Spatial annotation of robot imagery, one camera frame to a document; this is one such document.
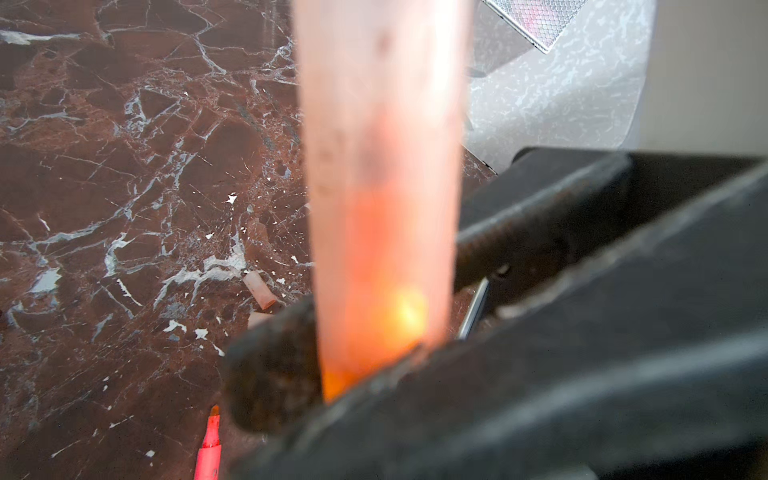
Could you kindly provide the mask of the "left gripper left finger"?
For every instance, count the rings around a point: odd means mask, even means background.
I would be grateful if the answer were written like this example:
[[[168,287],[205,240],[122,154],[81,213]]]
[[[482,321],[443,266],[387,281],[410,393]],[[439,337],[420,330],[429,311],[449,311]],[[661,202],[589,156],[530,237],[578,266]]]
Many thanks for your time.
[[[323,403],[314,298],[257,320],[224,357],[224,396],[244,431],[276,434]]]

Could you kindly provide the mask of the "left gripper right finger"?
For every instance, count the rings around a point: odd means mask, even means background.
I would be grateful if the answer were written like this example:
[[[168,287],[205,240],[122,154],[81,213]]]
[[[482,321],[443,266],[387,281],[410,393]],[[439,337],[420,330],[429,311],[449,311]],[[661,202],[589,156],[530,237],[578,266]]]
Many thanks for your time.
[[[461,208],[475,317],[233,479],[763,479],[767,161],[529,148]]]

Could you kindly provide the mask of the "pink highlighter pen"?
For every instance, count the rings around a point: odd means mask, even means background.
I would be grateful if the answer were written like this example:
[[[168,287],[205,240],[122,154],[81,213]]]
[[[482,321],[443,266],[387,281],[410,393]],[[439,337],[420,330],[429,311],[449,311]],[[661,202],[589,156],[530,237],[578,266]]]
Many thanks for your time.
[[[214,405],[208,415],[206,431],[198,450],[194,480],[218,480],[222,445],[220,440],[220,408]]]

